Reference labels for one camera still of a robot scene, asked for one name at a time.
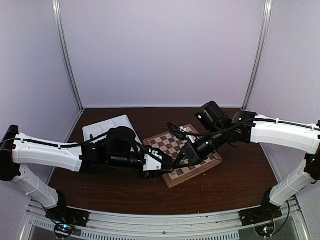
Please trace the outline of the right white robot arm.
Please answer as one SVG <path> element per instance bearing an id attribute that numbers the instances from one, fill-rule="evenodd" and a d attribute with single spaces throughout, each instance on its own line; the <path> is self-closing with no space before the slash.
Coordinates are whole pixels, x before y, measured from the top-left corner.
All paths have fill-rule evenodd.
<path id="1" fill-rule="evenodd" d="M 320 126 L 269 118 L 252 111 L 241 110 L 232 118 L 214 101 L 203 105 L 194 115 L 206 134 L 187 133 L 168 123 L 169 131 L 188 143 L 175 159 L 174 168 L 186 158 L 190 166 L 198 165 L 225 144 L 273 144 L 305 152 L 300 165 L 278 185 L 265 193 L 256 210 L 259 220 L 268 220 L 289 198 L 320 179 Z"/>

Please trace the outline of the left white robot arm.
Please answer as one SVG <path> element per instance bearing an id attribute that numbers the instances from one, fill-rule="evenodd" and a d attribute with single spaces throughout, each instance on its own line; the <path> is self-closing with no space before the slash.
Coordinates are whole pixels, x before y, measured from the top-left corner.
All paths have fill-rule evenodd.
<path id="1" fill-rule="evenodd" d="M 137 170 L 153 178 L 172 170 L 173 159 L 158 148 L 136 141 L 126 126 L 81 143 L 60 143 L 32 138 L 11 125 L 0 142 L 0 179 L 20 186 L 61 222 L 72 218 L 62 192 L 50 188 L 26 164 L 51 166 L 77 173 L 102 173 L 109 168 Z"/>

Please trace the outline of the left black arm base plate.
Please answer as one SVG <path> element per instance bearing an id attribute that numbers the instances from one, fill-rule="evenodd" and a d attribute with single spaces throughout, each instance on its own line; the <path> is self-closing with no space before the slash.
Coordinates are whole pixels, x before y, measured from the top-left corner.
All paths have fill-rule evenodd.
<path id="1" fill-rule="evenodd" d="M 43 208 L 46 217 L 55 223 L 65 223 L 71 226 L 86 227 L 90 213 L 85 210 L 79 210 L 70 207 L 56 206 L 54 208 Z"/>

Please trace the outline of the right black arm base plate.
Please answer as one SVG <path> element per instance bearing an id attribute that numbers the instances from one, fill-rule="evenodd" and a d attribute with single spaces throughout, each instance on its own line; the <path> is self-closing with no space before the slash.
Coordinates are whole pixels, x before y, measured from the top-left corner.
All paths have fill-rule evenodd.
<path id="1" fill-rule="evenodd" d="M 282 215 L 281 208 L 273 205 L 261 205 L 244 209 L 239 212 L 239 217 L 243 226 L 272 221 Z"/>

